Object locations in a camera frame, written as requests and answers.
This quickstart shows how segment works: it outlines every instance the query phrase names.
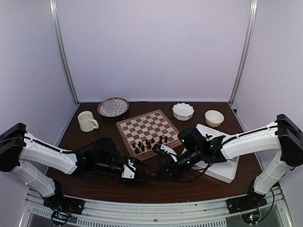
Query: metal corner post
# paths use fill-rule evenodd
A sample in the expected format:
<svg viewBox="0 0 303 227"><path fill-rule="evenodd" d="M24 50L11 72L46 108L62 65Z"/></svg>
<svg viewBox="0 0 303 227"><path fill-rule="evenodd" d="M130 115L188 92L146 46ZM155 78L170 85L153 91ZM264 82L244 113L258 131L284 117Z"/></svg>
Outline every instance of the metal corner post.
<svg viewBox="0 0 303 227"><path fill-rule="evenodd" d="M57 35L57 41L59 45L59 50L60 50L60 57L64 69L64 73L67 79L68 86L71 91L72 98L74 100L75 105L79 104L79 100L76 94L76 90L74 87L74 84L71 79L71 72L67 63L67 57L66 53L64 50L64 45L63 45L63 39L62 39L62 34L61 34L61 29L60 29L60 23L59 23L59 16L58 16L58 10L57 10L57 0L50 0L50 7L51 7L51 14L53 17L53 24L55 26L56 30L56 35Z"/></svg>
<svg viewBox="0 0 303 227"><path fill-rule="evenodd" d="M240 82L241 82L241 79L242 79L242 76L244 73L244 68L245 68L245 64L247 61L250 43L251 43L251 39L252 39L252 35L254 32L255 23L256 23L257 7L258 7L258 0L251 0L250 15L249 15L248 24L247 24L244 47L243 47L242 56L241 56L241 60L240 60L240 64L239 64L239 68L238 68L238 72L237 72L236 81L233 86L232 95L231 95L231 98L229 101L231 106L233 106L233 104L234 104L235 97L237 95L237 92L238 92L238 89L240 86Z"/></svg>

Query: table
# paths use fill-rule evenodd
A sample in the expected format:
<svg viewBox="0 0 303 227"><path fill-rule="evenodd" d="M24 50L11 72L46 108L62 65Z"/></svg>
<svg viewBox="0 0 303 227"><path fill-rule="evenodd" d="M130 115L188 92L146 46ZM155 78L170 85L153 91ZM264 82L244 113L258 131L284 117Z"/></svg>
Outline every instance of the table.
<svg viewBox="0 0 303 227"><path fill-rule="evenodd" d="M207 110L220 111L225 121L217 128L228 134L242 132L232 109L227 103L189 103L195 109L195 114L189 121L181 122L173 117L172 102L130 102L129 110L115 118L106 118L98 114L98 103L81 103L69 124L60 147L77 149L98 138L111 137L122 156L128 156L126 147L120 137L116 122L161 109L180 131L186 127L195 127L198 123L205 124L204 114ZM82 111L89 110L98 121L100 128L84 133L80 130L77 116ZM182 146L175 148L177 153L183 150ZM150 166L150 172L158 171L156 157L149 158L144 163ZM62 172L49 168L47 176L58 180L63 187L64 194L92 200L112 202L137 203L168 203L203 201L226 198L247 193L249 183L261 173L260 166L254 154L240 157L236 177L231 184L204 175L191 183L174 183L167 180L159 181L149 178L148 183L137 186L126 186L119 183L118 177L99 174L92 178L74 178ZM187 178L197 176L197 172L188 170Z"/></svg>

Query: mug handle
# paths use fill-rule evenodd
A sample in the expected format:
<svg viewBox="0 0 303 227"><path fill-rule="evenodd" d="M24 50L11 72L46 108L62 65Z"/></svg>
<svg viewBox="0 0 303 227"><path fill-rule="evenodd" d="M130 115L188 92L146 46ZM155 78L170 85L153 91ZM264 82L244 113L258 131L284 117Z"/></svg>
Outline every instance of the mug handle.
<svg viewBox="0 0 303 227"><path fill-rule="evenodd" d="M98 124L98 122L95 119L91 119L90 121L94 123L94 126L93 126L94 129L98 129L99 128L99 124Z"/></svg>

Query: bowl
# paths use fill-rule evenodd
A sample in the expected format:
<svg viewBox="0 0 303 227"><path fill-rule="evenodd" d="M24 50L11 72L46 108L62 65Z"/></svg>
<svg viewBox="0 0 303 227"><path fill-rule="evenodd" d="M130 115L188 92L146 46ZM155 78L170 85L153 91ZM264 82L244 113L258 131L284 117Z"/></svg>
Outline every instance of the bowl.
<svg viewBox="0 0 303 227"><path fill-rule="evenodd" d="M224 121L222 113L216 110L209 110L205 113L206 124L212 128L219 127Z"/></svg>
<svg viewBox="0 0 303 227"><path fill-rule="evenodd" d="M189 104L178 103L172 107L174 117L180 121L188 121L194 115L194 108Z"/></svg>

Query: chessboard square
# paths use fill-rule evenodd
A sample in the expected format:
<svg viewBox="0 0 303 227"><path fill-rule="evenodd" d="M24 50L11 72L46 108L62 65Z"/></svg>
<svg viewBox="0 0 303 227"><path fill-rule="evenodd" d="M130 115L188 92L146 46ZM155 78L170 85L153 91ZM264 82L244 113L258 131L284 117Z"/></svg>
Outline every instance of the chessboard square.
<svg viewBox="0 0 303 227"><path fill-rule="evenodd" d="M172 138L172 137L170 136L170 137L167 138L167 140L168 140L169 142L172 142L172 141L174 140L174 138Z"/></svg>

